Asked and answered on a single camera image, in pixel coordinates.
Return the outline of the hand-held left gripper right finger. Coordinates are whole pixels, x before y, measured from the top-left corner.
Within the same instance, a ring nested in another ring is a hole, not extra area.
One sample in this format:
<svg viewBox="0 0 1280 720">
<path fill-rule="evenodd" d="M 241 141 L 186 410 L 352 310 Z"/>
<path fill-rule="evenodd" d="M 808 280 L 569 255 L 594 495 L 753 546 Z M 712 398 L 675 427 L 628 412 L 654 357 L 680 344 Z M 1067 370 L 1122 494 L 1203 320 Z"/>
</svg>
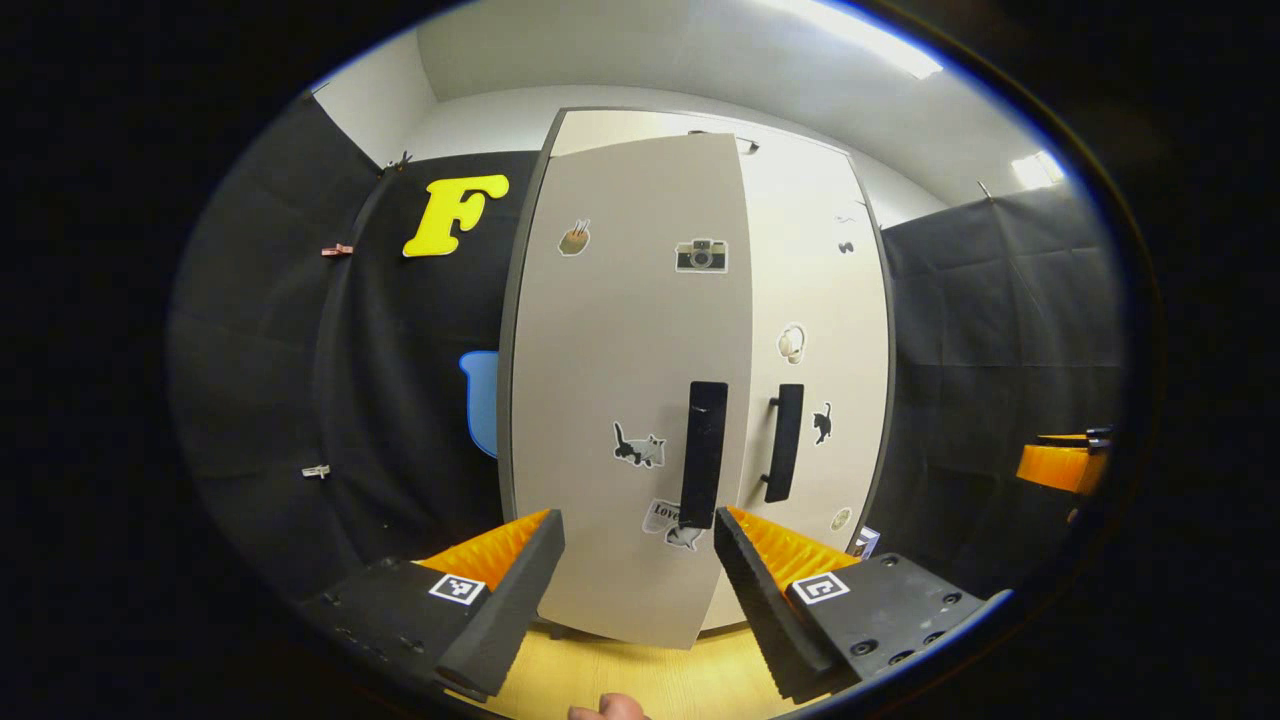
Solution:
<svg viewBox="0 0 1280 720">
<path fill-rule="evenodd" d="M 714 550 L 780 696 L 854 700 L 941 653 L 1010 600 L 955 585 L 901 553 L 838 552 L 736 507 Z"/>
</svg>

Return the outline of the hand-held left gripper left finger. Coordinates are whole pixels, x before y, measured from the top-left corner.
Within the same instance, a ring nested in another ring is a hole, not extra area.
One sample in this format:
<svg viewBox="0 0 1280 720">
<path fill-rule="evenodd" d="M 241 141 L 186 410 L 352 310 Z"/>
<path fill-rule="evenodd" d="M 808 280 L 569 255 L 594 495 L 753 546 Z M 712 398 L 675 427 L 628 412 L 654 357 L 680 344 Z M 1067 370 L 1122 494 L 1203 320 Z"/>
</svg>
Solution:
<svg viewBox="0 0 1280 720">
<path fill-rule="evenodd" d="M 415 694 L 500 692 L 564 552 L 543 509 L 429 559 L 388 557 L 300 603 L 306 621 Z"/>
</svg>

